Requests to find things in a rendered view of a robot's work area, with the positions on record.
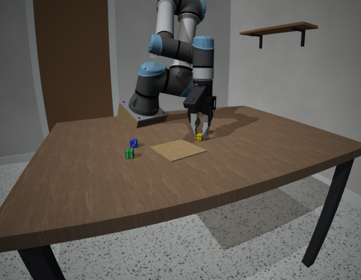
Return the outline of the blue die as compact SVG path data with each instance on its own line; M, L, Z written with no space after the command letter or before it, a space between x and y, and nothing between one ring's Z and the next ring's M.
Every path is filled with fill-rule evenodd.
M130 148L137 148L137 139L131 139L130 140Z

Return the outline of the green die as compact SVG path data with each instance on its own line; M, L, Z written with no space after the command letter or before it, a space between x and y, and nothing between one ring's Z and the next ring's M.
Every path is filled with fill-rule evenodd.
M134 149L126 149L125 156L126 159L134 159Z

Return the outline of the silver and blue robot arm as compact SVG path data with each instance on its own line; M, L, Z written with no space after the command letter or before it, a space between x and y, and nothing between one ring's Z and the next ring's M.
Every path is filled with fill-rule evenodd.
M204 0L158 0L156 9L156 31L151 35L148 52L174 61L169 69L160 62L141 65L129 108L141 116L154 116L159 110L159 93L165 93L186 97L184 108L197 109L208 90L207 85L196 85L193 80L214 79L214 39L195 37L196 26L204 19L206 4ZM177 40L174 39L174 15L180 22Z

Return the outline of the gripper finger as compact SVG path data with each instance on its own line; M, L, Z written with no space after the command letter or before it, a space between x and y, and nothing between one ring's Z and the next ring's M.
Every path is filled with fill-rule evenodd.
M208 111L205 113L205 115L202 117L202 121L203 121L203 133L202 133L202 138L203 141L205 140L207 133L209 131L210 125L211 125L211 120L213 118L213 111L212 111L212 106L209 106Z
M200 125L200 118L197 119L198 117L199 117L199 112L195 113L194 111L191 110L191 108L188 109L188 118L195 138L197 134L197 127Z

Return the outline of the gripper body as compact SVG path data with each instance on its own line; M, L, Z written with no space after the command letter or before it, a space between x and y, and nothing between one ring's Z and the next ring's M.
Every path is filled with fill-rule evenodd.
M199 104L197 109L191 109L195 113L202 113L205 114L205 112L208 111L209 106L212 106L212 110L216 109L216 96L212 96L213 91L213 85L209 85L209 83L213 83L213 80L193 80L194 84L197 85L207 85L207 93L205 94L204 98L202 99L201 103ZM198 84L201 83L201 84ZM215 101L215 106L214 106Z

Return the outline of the yellow die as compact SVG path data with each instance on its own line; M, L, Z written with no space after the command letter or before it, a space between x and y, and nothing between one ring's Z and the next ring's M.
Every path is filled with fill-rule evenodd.
M203 138L202 138L202 133L197 133L196 134L196 141L202 141L203 140Z

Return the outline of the tan flat mat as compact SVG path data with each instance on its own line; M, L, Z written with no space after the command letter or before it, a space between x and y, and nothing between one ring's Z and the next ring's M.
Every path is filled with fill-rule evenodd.
M183 139L163 143L160 145L150 146L150 149L152 149L170 162L207 152L205 149L200 148Z

